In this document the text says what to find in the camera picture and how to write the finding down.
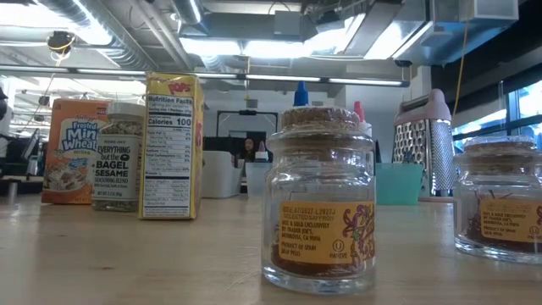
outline teal container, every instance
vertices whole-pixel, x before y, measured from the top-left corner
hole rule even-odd
[[[417,205],[422,173],[421,164],[376,164],[376,203]]]

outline blue bottle cap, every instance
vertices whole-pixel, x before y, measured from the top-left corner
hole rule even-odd
[[[294,107],[307,106],[308,105],[308,92],[305,88],[305,81],[297,83],[297,90],[294,96]]]

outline everything but the bagel seasoning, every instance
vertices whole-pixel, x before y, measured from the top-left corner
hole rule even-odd
[[[92,207],[95,210],[137,211],[144,115],[142,105],[109,105],[110,124],[100,129],[98,155],[93,164]]]

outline pink handle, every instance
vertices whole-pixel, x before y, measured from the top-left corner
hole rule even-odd
[[[394,126],[420,119],[442,119],[451,121],[450,110],[444,99],[444,93],[440,89],[433,89],[429,93],[429,101],[423,106],[423,112],[415,114],[412,110],[405,111],[405,103],[399,106],[399,113],[394,120]]]

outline spice jar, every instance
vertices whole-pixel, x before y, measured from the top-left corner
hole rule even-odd
[[[542,152],[526,136],[468,141],[455,156],[456,247],[518,263],[542,263]]]
[[[144,117],[145,106],[109,104],[109,124],[100,129],[98,154],[93,164],[92,207],[95,210],[137,211]]]
[[[357,114],[299,107],[281,114],[263,211],[262,268],[278,286],[320,294],[373,284],[373,141]]]

